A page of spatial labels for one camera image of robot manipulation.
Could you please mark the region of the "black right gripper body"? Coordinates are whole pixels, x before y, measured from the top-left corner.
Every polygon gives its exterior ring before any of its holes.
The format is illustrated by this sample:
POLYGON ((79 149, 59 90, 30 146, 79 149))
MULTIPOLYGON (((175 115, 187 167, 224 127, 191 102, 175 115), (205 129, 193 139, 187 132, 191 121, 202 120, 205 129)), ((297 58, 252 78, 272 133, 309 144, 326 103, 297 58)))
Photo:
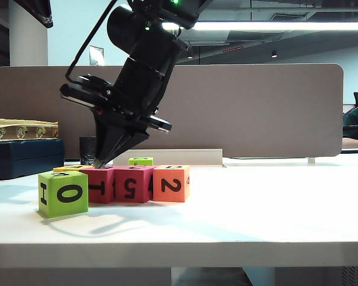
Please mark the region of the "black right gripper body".
POLYGON ((83 105, 91 110, 97 133, 106 129, 119 128, 129 132, 142 131, 148 128, 168 133, 172 124, 153 114, 142 115, 130 111, 112 101, 110 90, 99 91, 89 87, 63 84, 60 88, 61 97, 65 100, 83 105))

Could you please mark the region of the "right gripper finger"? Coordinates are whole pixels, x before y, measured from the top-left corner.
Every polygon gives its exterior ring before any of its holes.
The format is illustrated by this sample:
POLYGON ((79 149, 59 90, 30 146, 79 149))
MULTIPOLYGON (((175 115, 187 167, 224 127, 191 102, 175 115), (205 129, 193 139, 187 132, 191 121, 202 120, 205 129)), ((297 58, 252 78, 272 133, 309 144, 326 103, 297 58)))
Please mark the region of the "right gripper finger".
POLYGON ((120 129, 103 120, 99 114, 94 115, 96 131, 96 149, 94 167, 102 167, 113 158, 113 152, 120 139, 120 129))
POLYGON ((149 134, 146 131, 128 132, 125 129, 119 129, 120 139, 115 146, 113 158, 111 160, 149 138, 149 134))

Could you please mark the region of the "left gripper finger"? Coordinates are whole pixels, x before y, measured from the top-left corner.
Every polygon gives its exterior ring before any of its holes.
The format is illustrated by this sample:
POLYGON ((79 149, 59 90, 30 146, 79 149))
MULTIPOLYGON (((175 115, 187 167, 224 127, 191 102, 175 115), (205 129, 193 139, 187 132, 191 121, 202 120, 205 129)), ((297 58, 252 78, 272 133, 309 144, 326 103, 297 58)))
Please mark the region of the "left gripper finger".
POLYGON ((50 0, 14 0, 47 29, 53 27, 50 0))

